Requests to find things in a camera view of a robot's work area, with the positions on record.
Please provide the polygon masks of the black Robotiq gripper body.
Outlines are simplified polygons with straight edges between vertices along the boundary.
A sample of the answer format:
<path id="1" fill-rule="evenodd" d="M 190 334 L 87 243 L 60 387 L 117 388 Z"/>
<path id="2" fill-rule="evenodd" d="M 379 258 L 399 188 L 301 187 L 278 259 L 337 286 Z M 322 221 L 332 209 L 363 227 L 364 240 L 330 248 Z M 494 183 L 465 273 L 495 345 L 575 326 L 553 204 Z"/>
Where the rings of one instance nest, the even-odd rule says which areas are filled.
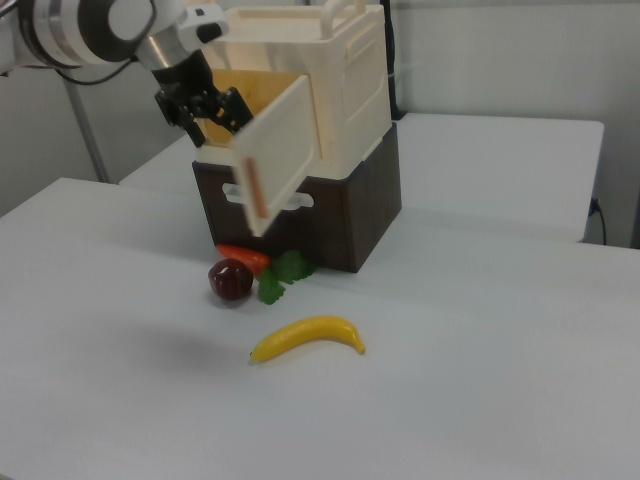
<path id="1" fill-rule="evenodd" d="M 202 51 L 178 64 L 152 71 L 160 90 L 155 99 L 166 120 L 177 120 L 185 108 L 194 118 L 211 119 L 216 109 L 207 102 L 215 96 L 212 72 Z"/>

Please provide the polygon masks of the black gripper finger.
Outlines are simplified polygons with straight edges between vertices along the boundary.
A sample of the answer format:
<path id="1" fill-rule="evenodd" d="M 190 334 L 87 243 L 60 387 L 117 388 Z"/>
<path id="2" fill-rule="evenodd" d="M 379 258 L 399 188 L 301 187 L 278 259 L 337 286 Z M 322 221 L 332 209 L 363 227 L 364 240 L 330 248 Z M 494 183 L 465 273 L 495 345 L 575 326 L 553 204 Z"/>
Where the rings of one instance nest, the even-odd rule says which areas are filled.
<path id="1" fill-rule="evenodd" d="M 240 92 L 235 88 L 218 92 L 216 97 L 218 110 L 214 123 L 230 133 L 237 133 L 253 120 L 253 114 Z"/>
<path id="2" fill-rule="evenodd" d="M 183 130 L 196 148 L 204 144 L 204 134 L 184 102 L 176 100 L 166 92 L 157 92 L 155 100 L 168 125 Z"/>

